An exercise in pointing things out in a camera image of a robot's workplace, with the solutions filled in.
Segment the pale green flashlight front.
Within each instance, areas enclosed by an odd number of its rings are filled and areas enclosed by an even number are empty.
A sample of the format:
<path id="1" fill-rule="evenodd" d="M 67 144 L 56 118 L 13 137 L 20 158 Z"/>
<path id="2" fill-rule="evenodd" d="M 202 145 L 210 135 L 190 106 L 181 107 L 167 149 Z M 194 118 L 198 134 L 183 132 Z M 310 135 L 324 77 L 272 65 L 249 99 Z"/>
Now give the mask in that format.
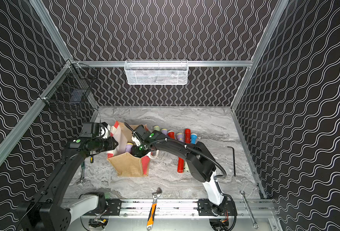
<path id="1" fill-rule="evenodd" d="M 187 165 L 186 162 L 184 163 L 183 171 L 184 171 L 184 172 L 188 172 L 188 171 L 189 171 L 189 168 L 188 168 L 188 165 Z"/>

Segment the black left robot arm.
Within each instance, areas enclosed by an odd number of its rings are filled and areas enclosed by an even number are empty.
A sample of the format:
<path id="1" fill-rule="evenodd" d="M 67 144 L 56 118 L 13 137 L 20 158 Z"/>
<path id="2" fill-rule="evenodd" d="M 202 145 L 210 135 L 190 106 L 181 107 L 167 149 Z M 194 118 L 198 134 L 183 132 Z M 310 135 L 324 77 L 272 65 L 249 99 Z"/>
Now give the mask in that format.
<path id="1" fill-rule="evenodd" d="M 70 224 L 88 212 L 102 214 L 107 204 L 104 193 L 86 193 L 62 206 L 66 190 L 86 158 L 116 149 L 108 124 L 86 122 L 78 138 L 68 142 L 62 158 L 41 189 L 28 202 L 17 207 L 18 227 L 25 231 L 66 231 Z"/>

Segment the jute and red tote bag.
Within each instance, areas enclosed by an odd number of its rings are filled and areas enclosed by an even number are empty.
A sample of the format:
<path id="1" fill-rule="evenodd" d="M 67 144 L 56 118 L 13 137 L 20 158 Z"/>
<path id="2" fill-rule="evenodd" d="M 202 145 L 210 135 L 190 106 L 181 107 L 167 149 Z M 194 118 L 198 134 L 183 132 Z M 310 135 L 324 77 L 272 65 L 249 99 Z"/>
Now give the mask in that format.
<path id="1" fill-rule="evenodd" d="M 132 131 L 123 122 L 116 121 L 110 128 L 110 137 L 118 142 L 118 146 L 107 151 L 107 160 L 114 167 L 120 177 L 147 177 L 149 174 L 150 160 L 154 157 L 145 152 L 144 157 L 135 157 L 126 147 L 127 144 L 136 146 L 132 141 Z"/>

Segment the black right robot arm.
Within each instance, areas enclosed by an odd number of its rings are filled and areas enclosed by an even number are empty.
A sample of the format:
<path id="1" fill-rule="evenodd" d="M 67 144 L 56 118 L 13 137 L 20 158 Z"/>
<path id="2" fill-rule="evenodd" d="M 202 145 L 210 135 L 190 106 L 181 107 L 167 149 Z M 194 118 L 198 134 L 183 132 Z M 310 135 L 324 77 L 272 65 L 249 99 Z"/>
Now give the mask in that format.
<path id="1" fill-rule="evenodd" d="M 143 125 L 133 129 L 128 123 L 125 127 L 132 132 L 134 142 L 146 152 L 164 151 L 184 160 L 194 179 L 201 182 L 207 192 L 208 201 L 211 203 L 211 214 L 214 216 L 227 212 L 237 215 L 233 198 L 223 193 L 219 179 L 225 179 L 227 173 L 207 149 L 204 143 L 185 143 L 170 138 L 160 131 L 148 131 Z"/>

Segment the blue flashlight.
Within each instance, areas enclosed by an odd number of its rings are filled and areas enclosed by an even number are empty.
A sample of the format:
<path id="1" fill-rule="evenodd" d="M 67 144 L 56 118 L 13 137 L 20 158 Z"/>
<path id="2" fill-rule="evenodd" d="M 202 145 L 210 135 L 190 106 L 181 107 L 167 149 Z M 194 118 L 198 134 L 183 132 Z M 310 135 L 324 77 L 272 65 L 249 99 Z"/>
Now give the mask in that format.
<path id="1" fill-rule="evenodd" d="M 191 139 L 191 140 L 190 140 L 191 144 L 196 144 L 196 143 L 197 143 L 197 139 L 198 139 L 197 134 L 191 133 L 190 139 Z"/>

